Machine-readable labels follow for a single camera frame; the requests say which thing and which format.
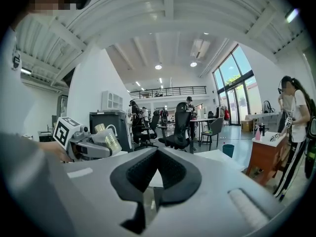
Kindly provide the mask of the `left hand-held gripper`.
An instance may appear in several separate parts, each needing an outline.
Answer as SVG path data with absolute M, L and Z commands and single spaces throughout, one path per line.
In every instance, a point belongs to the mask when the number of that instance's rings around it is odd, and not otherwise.
M 105 143 L 94 142 L 94 135 L 90 135 L 87 126 L 70 117 L 58 118 L 53 138 L 72 162 L 112 156 L 112 150 Z

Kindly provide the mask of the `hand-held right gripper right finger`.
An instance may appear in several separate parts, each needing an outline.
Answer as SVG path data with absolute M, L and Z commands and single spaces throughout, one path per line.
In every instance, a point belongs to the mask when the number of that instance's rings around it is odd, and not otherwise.
M 270 237 L 289 217 L 291 207 L 226 163 L 173 155 L 199 169 L 201 184 L 186 202 L 160 208 L 158 237 Z

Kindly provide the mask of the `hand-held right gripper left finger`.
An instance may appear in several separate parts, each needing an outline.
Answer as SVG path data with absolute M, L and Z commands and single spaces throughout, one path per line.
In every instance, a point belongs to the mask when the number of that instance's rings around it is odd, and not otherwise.
M 156 149 L 64 164 L 66 206 L 74 237 L 158 237 L 146 225 L 143 192 L 157 170 Z

